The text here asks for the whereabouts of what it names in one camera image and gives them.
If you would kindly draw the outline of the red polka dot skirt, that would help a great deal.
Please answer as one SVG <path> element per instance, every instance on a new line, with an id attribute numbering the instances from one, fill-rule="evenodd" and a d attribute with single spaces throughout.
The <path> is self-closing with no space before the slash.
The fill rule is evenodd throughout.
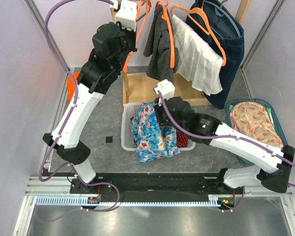
<path id="1" fill-rule="evenodd" d="M 170 124 L 169 123 L 162 123 L 161 126 L 162 127 L 170 126 Z M 188 146 L 188 142 L 189 142 L 189 139 L 187 138 L 187 136 L 180 131 L 176 131 L 176 135 L 177 135 L 177 147 L 178 148 L 186 148 Z"/>

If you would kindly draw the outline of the grey dotted skirt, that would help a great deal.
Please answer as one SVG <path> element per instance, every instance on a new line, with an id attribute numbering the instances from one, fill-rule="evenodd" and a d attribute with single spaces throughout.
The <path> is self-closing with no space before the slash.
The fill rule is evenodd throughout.
<path id="1" fill-rule="evenodd" d="M 163 81 L 174 81 L 174 73 L 177 71 L 178 59 L 175 59 L 175 67 L 170 67 L 171 43 L 167 22 L 162 18 L 163 6 L 158 5 L 154 11 L 153 20 L 147 37 L 147 43 L 143 52 L 145 57 L 150 57 L 146 75 Z"/>

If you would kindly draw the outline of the orange hanger of floral skirt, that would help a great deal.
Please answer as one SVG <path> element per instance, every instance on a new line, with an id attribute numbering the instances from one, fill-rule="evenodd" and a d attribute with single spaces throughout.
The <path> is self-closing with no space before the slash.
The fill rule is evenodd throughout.
<path id="1" fill-rule="evenodd" d="M 141 0 L 141 1 L 139 2 L 139 5 L 138 5 L 138 7 L 137 7 L 137 15 L 136 15 L 136 19 L 141 15 L 141 8 L 142 8 L 144 5 L 146 6 L 146 11 L 148 11 L 148 13 L 147 13 L 146 16 L 143 18 L 143 22 L 142 22 L 142 24 L 141 24 L 141 27 L 140 27 L 140 29 L 137 31 L 136 43 L 138 42 L 138 40 L 139 40 L 139 38 L 140 38 L 140 36 L 141 36 L 141 32 L 142 32 L 142 30 L 143 30 L 143 28 L 144 28 L 144 25 L 145 25 L 145 23 L 146 23 L 146 20 L 147 20 L 148 14 L 149 14 L 149 12 L 150 12 L 150 10 L 151 10 L 151 1 L 150 1 L 150 0 Z M 124 72 L 124 73 L 127 73 L 127 72 L 128 72 L 128 63 L 130 62 L 131 57 L 132 57 L 133 54 L 134 54 L 134 52 L 132 51 L 132 52 L 130 52 L 129 55 L 128 55 L 128 58 L 127 58 L 127 60 L 126 60 L 126 62 L 125 62 L 125 65 L 124 65 L 124 67 L 123 67 L 123 72 Z"/>

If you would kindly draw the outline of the blue floral skirt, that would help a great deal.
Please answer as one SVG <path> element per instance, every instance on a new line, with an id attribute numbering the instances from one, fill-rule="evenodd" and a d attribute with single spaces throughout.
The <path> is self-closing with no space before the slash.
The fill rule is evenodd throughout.
<path id="1" fill-rule="evenodd" d="M 140 105 L 137 114 L 130 120 L 130 127 L 140 163 L 180 154 L 176 129 L 158 123 L 153 102 Z"/>

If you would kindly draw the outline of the orange hanger of grey skirt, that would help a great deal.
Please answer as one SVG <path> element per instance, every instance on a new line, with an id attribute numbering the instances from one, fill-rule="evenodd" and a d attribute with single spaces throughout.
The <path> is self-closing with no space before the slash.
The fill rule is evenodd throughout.
<path id="1" fill-rule="evenodd" d="M 162 8 L 163 8 L 162 19 L 167 23 L 168 32 L 169 32 L 169 38 L 170 38 L 170 49 L 171 49 L 170 68 L 173 69 L 175 67 L 175 45 L 174 45 L 174 37 L 173 37 L 171 21 L 170 21 L 170 17 L 169 17 L 169 14 L 168 14 L 168 9 L 167 9 L 168 4 L 169 4 L 168 0 L 166 1 L 166 3 L 164 3 L 162 0 L 158 0 L 156 2 L 155 7 L 157 7 L 158 5 L 161 5 Z"/>

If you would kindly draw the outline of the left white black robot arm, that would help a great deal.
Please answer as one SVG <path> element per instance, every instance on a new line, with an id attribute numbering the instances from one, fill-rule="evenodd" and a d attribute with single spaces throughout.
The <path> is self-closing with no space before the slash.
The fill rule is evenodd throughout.
<path id="1" fill-rule="evenodd" d="M 53 132 L 43 135 L 43 141 L 72 166 L 87 193 L 97 190 L 98 181 L 89 160 L 90 149 L 80 135 L 95 106 L 120 76 L 128 54 L 136 51 L 136 30 L 110 22 L 98 28 L 92 42 L 88 61 L 73 80 L 75 91 L 64 116 Z"/>

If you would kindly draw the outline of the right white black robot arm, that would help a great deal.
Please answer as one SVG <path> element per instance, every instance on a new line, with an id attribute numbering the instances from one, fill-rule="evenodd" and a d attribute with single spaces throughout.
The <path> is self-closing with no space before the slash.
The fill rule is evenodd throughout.
<path id="1" fill-rule="evenodd" d="M 275 147 L 249 138 L 217 118 L 194 112 L 181 97 L 159 97 L 153 105 L 159 124 L 167 122 L 193 142 L 227 150 L 252 163 L 240 169 L 221 169 L 215 181 L 218 192 L 261 185 L 272 192 L 286 193 L 295 154 L 292 146 Z"/>

